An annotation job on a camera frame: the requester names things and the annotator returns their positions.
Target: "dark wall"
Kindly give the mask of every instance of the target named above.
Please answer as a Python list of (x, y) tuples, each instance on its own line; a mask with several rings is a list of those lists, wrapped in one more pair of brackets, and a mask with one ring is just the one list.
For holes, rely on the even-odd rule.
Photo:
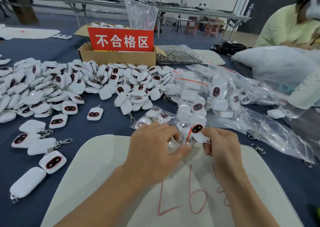
[(247, 13), (250, 5), (254, 4), (254, 8), (250, 14), (252, 19), (239, 26), (238, 31), (260, 34), (266, 21), (273, 13), (281, 7), (290, 5), (294, 2), (295, 0), (249, 0), (244, 14)]

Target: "metal table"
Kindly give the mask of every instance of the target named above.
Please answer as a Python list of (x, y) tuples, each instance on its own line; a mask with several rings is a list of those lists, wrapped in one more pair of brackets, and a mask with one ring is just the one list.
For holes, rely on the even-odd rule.
[[(70, 8), (68, 8), (68, 7), (54, 7), (54, 6), (46, 6), (46, 5), (37, 5), (37, 4), (31, 4), (31, 6), (52, 8), (52, 9), (72, 10), (72, 11), (74, 11), (74, 13), (76, 15), (79, 27), (81, 27), (81, 24), (80, 24), (80, 21), (79, 21), (79, 17), (78, 17), (78, 13), (79, 12), (83, 12), (84, 13), (84, 17), (85, 17), (86, 23), (88, 23), (86, 11), (94, 11), (96, 13), (108, 13), (108, 14), (116, 14), (116, 15), (126, 15), (126, 13), (123, 13), (123, 12), (99, 11), (99, 10), (88, 10), (88, 9), (86, 9), (86, 5), (95, 5), (95, 6), (102, 6), (102, 7), (112, 7), (112, 8), (126, 9), (124, 2), (117, 2), (117, 3), (113, 4), (113, 3), (105, 3), (105, 2), (99, 2), (99, 1), (93, 1), (93, 0), (44, 0), (44, 1), (60, 1), (60, 2), (64, 2), (64, 3), (68, 4), (70, 6)], [(6, 0), (1, 0), (1, 3), (8, 10), (9, 10), (9, 8), (7, 6), (8, 4), (21, 6), (21, 4), (10, 3), (10, 2), (8, 2)], [(82, 5), (82, 9), (78, 9), (76, 7), (76, 4), (81, 4)], [(232, 30), (232, 32), (230, 34), (229, 39), (231, 38), (231, 35), (233, 34), (235, 28), (238, 27), (238, 25), (240, 25), (242, 22), (246, 22), (246, 21), (248, 21), (250, 19), (250, 17), (245, 17), (243, 15), (236, 15), (234, 13), (226, 13), (226, 12), (215, 11), (215, 10), (191, 11), (191, 10), (183, 10), (180, 7), (168, 7), (168, 6), (158, 6), (158, 9), (159, 9), (158, 27), (160, 27), (160, 20), (161, 20), (160, 19), (160, 14), (161, 14), (161, 12), (189, 14), (189, 15), (195, 15), (195, 16), (198, 16), (198, 15), (217, 16), (217, 17), (221, 17), (221, 18), (226, 18), (227, 19), (227, 23), (222, 23), (222, 24), (226, 25), (227, 27), (228, 26), (233, 27), (233, 30)]]

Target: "cable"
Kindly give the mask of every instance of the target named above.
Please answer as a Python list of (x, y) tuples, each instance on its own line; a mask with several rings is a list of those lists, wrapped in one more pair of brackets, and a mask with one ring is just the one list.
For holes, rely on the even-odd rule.
[(241, 43), (236, 43), (235, 41), (225, 41), (220, 44), (216, 44), (215, 46), (211, 47), (211, 49), (217, 53), (224, 54), (224, 55), (234, 55), (237, 52), (242, 50), (246, 50), (247, 47)]

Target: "red sign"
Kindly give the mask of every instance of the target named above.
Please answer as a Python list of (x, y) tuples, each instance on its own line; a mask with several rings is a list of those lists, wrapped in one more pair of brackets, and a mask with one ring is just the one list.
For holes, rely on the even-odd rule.
[(95, 51), (153, 52), (152, 30), (88, 27)]

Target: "table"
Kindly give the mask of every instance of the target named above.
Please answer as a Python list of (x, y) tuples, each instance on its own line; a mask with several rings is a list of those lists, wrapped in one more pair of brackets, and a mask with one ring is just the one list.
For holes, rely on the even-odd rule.
[[(8, 9), (7, 4), (20, 6), (20, 4), (9, 3), (6, 0), (1, 0), (1, 1), (2, 1), (1, 3), (7, 9)], [(89, 10), (86, 9), (86, 5), (96, 5), (96, 6), (102, 6), (102, 7), (112, 7), (112, 8), (126, 9), (124, 2), (117, 2), (117, 3), (111, 4), (111, 3), (103, 3), (103, 2), (93, 1), (93, 0), (44, 0), (44, 1), (61, 1), (61, 2), (65, 2), (66, 4), (68, 4), (70, 6), (70, 8), (68, 8), (68, 7), (54, 7), (54, 6), (46, 6), (46, 5), (37, 5), (37, 4), (33, 4), (32, 6), (44, 7), (44, 8), (52, 8), (52, 9), (72, 10), (72, 11), (74, 11), (74, 13), (76, 15), (79, 27), (81, 27), (81, 24), (80, 24), (80, 21), (79, 21), (79, 17), (78, 17), (78, 13), (79, 12), (83, 12), (84, 13), (84, 17), (86, 19), (86, 23), (88, 23), (86, 11), (89, 11)], [(78, 9), (76, 7), (76, 4), (81, 4), (82, 5), (82, 9)], [(159, 9), (158, 27), (160, 27), (160, 14), (161, 14), (161, 12), (170, 12), (170, 13), (177, 13), (177, 14), (178, 13), (179, 14), (190, 14), (190, 15), (196, 15), (196, 16), (198, 16), (198, 15), (218, 16), (218, 17), (221, 17), (221, 18), (226, 18), (227, 19), (227, 23), (226, 23), (227, 27), (228, 26), (233, 27), (233, 30), (232, 30), (232, 32), (230, 34), (229, 39), (231, 38), (235, 28), (238, 27), (238, 25), (240, 25), (242, 22), (246, 22), (246, 21), (248, 21), (250, 19), (250, 17), (246, 17), (246, 16), (243, 16), (243, 15), (236, 15), (234, 13), (226, 13), (226, 12), (215, 11), (215, 10), (190, 11), (190, 10), (180, 9), (179, 7), (168, 7), (168, 6), (158, 6), (158, 9)], [(90, 11), (94, 11), (94, 12), (97, 12), (97, 13), (109, 13), (109, 14), (126, 15), (126, 13), (122, 13), (122, 12), (99, 11), (99, 10), (90, 10)]]
[[(70, 28), (60, 28), (63, 34), (70, 34)], [(63, 39), (12, 39), (0, 42), (0, 51), (3, 57), (11, 58), (15, 61), (33, 57), (41, 61), (59, 61), (67, 63), (73, 59), (78, 59), (77, 48), (87, 42), (88, 38), (73, 36), (70, 40)], [(193, 43), (193, 49), (199, 49), (202, 43)], [(235, 69), (226, 56), (222, 56), (226, 61), (226, 67)], [(1, 202), (1, 221), (3, 227), (40, 226), (50, 201), (64, 175), (70, 162), (74, 158), (78, 149), (90, 138), (104, 135), (115, 134), (130, 136), (133, 129), (129, 116), (124, 116), (120, 108), (113, 106), (115, 95), (111, 99), (101, 101), (97, 95), (84, 96), (85, 104), (80, 105), (78, 114), (70, 115), (67, 125), (64, 128), (55, 129), (52, 137), (57, 140), (72, 138), (73, 142), (63, 145), (59, 151), (67, 158), (66, 165), (46, 178), (38, 185), (27, 197), (13, 204), (9, 198), (10, 186), (21, 177), (28, 169), (38, 166), (41, 155), (29, 156), (26, 149), (12, 148), (11, 143), (20, 134), (18, 127), (30, 118), (17, 117), (15, 120), (0, 124), (0, 146), (2, 149), (2, 160), (0, 161), (0, 202)], [(102, 103), (104, 114), (100, 121), (88, 121), (86, 113), (90, 108)], [(175, 113), (176, 104), (171, 101), (164, 101), (162, 98), (154, 102), (155, 105)], [(250, 109), (259, 113), (264, 113), (267, 107), (249, 105)], [(141, 117), (145, 111), (134, 112), (133, 116)], [(40, 121), (50, 122), (49, 118)], [(237, 133), (242, 144), (257, 144), (266, 152), (262, 155), (264, 161), (276, 176), (278, 182), (284, 189), (288, 199), (298, 213), (302, 223), (306, 227), (316, 227), (317, 221), (311, 212), (312, 205), (320, 205), (320, 164), (313, 168), (308, 168), (302, 160), (284, 155), (267, 144), (249, 139), (246, 135)]]

